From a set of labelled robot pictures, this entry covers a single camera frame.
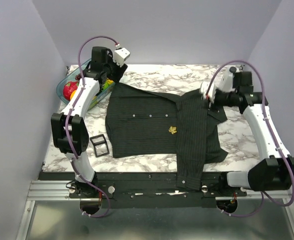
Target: fruit basket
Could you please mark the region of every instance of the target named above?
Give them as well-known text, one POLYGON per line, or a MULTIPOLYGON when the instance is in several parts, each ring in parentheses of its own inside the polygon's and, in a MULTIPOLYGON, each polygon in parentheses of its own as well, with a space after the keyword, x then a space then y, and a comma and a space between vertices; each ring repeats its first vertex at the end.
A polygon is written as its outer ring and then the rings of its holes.
MULTIPOLYGON (((90 62, 91 59, 87 60, 86 62, 84 62, 81 65, 82 69, 85 69, 85 67, 87 66, 87 64, 90 62)), ((72 73, 70 73, 68 76, 66 76, 62 81, 60 81, 60 83, 58 83, 57 87, 56 87, 56 93, 58 95, 58 97, 61 99, 61 101, 65 104, 69 103, 69 100, 66 99, 63 95, 63 90, 64 90, 64 86, 68 83, 68 82, 76 82, 75 77, 80 74, 80 70, 79 67, 77 69, 75 69, 72 73)), ((111 90, 114 88, 115 83, 111 83, 109 84, 109 86, 107 88, 105 88, 103 91, 101 91, 97 96, 95 96, 92 101, 91 104, 89 105, 88 110, 92 109, 97 103, 99 103, 100 100, 102 100, 108 93, 111 92, 111 90)))

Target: marble surface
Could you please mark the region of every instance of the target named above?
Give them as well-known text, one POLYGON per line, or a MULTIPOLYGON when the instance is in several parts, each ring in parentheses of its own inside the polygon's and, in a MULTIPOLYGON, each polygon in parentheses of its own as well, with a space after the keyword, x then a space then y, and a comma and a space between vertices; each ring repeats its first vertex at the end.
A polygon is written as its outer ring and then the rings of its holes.
MULTIPOLYGON (((122 83, 154 92, 182 95, 198 89, 202 81, 210 81, 217 65, 129 65, 122 83)), ((222 72, 217 76, 219 82, 222 72)), ((110 154, 95 157, 93 145, 89 142, 87 153, 93 169, 97 172, 176 172, 175 154, 138 155, 113 158, 112 145, 105 128, 105 116, 110 94, 87 112, 85 124, 89 136, 104 134, 110 154)), ((59 111, 65 107, 61 103, 59 111)), ((237 108, 226 107, 228 120, 218 125, 221 147, 228 152, 220 163, 205 164, 204 172, 249 170, 259 162, 258 149, 252 131, 237 108)), ((72 167, 64 154, 54 147, 50 140, 45 163, 45 172, 71 172, 72 167)))

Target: purple cable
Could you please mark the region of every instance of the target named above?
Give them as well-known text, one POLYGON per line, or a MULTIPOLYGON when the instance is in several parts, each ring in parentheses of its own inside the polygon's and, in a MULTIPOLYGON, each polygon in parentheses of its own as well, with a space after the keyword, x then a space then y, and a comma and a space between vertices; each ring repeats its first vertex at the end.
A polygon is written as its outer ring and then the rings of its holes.
POLYGON ((207 89, 207 92, 206 92, 206 96, 208 95, 210 89, 211 89, 211 86, 215 80, 215 77, 217 76, 217 74, 223 69, 223 67, 229 65, 229 64, 232 64, 232 63, 242 63, 242 64, 246 64, 248 66, 251 67, 251 69, 257 74, 257 77, 260 81, 260 85, 261 85, 261 95, 262 95, 262 103, 261 103, 261 109, 262 109, 262 115, 263 117, 265 118, 265 122, 266 122, 266 125, 267 125, 267 128, 270 132, 270 135, 273 139, 273 142, 275 143, 275 146, 276 148, 278 149, 278 152, 281 156, 281 158, 283 159, 285 165, 286 165, 286 168, 288 169, 288 172, 289 172, 289 176, 290 176, 290 180, 291 180, 291 184, 292 184, 292 194, 291 194, 291 198, 290 198, 290 201, 287 202, 287 203, 280 203, 280 202, 277 202, 275 199, 273 199, 268 193, 266 193, 265 191, 263 191, 263 194, 265 194, 267 196, 267 198, 269 198, 273 203, 281 206, 281 207, 288 207, 290 205, 293 204, 294 202, 294 174, 293 174, 293 171, 291 169, 291 166, 288 162, 288 160, 286 159, 278 141, 277 141, 277 138, 276 138, 276 135, 272 129, 272 126, 271 124, 269 123, 269 119, 267 118, 267 114, 266 114, 266 108, 265 108, 265 85, 264 85, 264 82, 263 82, 263 79, 260 75, 260 73, 258 72, 258 70, 252 65, 250 64, 249 62, 247 61, 244 61, 244 60, 233 60, 233 61, 229 61, 223 65, 221 65, 217 71, 214 73, 214 75, 212 76, 212 79, 210 80, 210 83, 209 83, 209 86, 208 86, 208 89, 207 89))
MULTIPOLYGON (((83 91, 84 91, 84 86, 85 86, 85 77, 84 77, 84 72, 83 72, 83 70, 82 70, 82 65, 81 65, 81 53, 82 53, 82 50, 83 50, 84 46, 85 46, 89 41, 94 40, 94 39, 99 39, 99 38, 112 40, 112 41, 115 43, 115 45, 118 45, 118 42, 117 42, 116 40, 114 40, 113 38, 111 38, 111 37, 109 37, 109 36, 99 35, 99 36, 94 36, 94 37, 92 37, 92 38, 89 38, 87 41, 85 41, 85 42, 81 45, 81 47, 80 47, 80 49, 79 49, 77 60, 78 60, 78 67, 79 67, 79 71, 80 71, 80 75, 81 75, 81 80, 82 80, 82 85, 83 85, 83 87, 80 89, 79 94, 76 96, 76 99, 75 99, 75 101, 74 101, 73 104, 72 104, 72 108, 69 109, 69 112, 68 112, 68 114, 67 114, 66 121, 65 121, 65 131, 66 131, 66 136, 67 136, 67 139, 68 139, 68 143, 69 143, 69 146, 70 146, 70 148, 71 148, 71 150, 72 150, 72 153, 75 155, 75 158, 76 158, 76 159, 78 159, 79 156, 78 156, 77 153, 76 153, 76 150, 75 150, 75 147, 74 147, 74 145, 73 145, 73 141, 72 141, 71 135, 70 135, 70 133, 69 133, 69 131, 68 131, 68 124, 69 124, 69 119, 70 119, 70 117, 71 117, 71 114, 72 114, 72 112, 73 112, 73 109, 74 109, 74 107, 76 106, 76 104, 77 104, 79 98, 81 97, 81 95, 82 95, 82 93, 83 93, 83 91)), ((101 215, 90 215, 90 214, 88 214, 88 213, 86 213, 86 212, 83 212, 83 213, 84 213, 85 215, 91 217, 91 218, 101 218, 101 217, 105 217, 105 216, 107 215, 107 213, 109 212, 109 210, 111 209, 111 201, 110 201, 110 199, 108 198, 107 194, 106 194, 103 190, 101 190, 99 187, 96 187, 96 186, 93 185, 90 181, 88 181, 87 179, 85 179, 82 175, 80 175, 79 171, 76 169, 76 166, 75 166, 75 164, 74 164, 74 161, 71 162, 71 166, 72 166, 72 169, 74 170, 74 172, 79 176, 79 178, 80 178, 81 180, 83 180, 85 183, 87 183, 87 184, 88 184, 89 186, 91 186, 92 188, 94 188, 94 189, 96 189, 97 191, 101 192, 101 193, 106 197, 106 199, 107 199, 107 201, 108 201, 108 208, 107 208, 106 212, 104 212, 104 213, 101 214, 101 215)))
POLYGON ((263 207, 263 204, 264 204, 264 195, 263 195, 262 192, 260 192, 260 194, 261 194, 261 203, 260 203, 259 207, 257 207, 257 209, 255 211, 251 212, 251 213, 248 213, 248 214, 245 214, 245 215, 238 215, 238 214, 232 214, 232 213, 225 212, 224 210, 222 210, 221 213, 224 213, 224 214, 226 214, 226 215, 228 215, 230 217, 235 217, 235 218, 247 218, 247 217, 251 217, 251 216, 255 215, 256 213, 258 213, 262 209, 262 207, 263 207))

